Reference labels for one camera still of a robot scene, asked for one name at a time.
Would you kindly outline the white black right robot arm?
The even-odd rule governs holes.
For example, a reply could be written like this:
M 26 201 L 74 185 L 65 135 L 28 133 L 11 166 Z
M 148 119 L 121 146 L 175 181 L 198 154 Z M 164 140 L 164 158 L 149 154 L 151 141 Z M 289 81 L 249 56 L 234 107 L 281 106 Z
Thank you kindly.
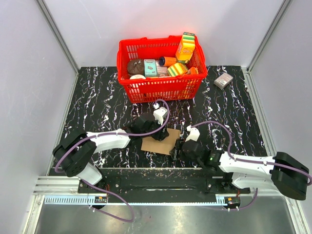
M 261 157 L 229 155 L 223 150 L 205 149 L 194 140 L 178 139 L 170 155 L 174 160 L 197 163 L 209 178 L 217 180 L 218 192 L 258 188 L 295 200 L 306 199 L 309 169 L 284 152 Z

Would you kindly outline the brown cardboard box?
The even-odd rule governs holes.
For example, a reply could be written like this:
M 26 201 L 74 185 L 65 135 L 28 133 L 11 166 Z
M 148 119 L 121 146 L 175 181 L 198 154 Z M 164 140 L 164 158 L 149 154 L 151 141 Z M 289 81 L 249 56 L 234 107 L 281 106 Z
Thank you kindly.
M 146 137 L 142 140 L 141 150 L 151 153 L 169 155 L 170 151 L 174 148 L 176 140 L 180 137 L 180 130 L 167 129 L 169 136 L 163 141 L 158 141 L 152 137 Z

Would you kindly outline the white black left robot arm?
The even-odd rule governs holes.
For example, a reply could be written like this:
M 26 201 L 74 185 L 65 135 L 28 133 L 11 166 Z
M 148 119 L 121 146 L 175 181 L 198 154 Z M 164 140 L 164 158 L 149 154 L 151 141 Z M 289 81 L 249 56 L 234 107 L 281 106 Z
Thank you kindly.
M 161 107 L 152 114 L 142 114 L 115 131 L 93 133 L 75 130 L 53 149 L 56 169 L 61 168 L 67 177 L 77 176 L 87 181 L 91 190 L 100 193 L 105 189 L 106 182 L 99 169 L 90 162 L 93 154 L 127 148 L 145 137 L 163 141 L 169 136 L 166 128 L 168 115 L 168 110 Z

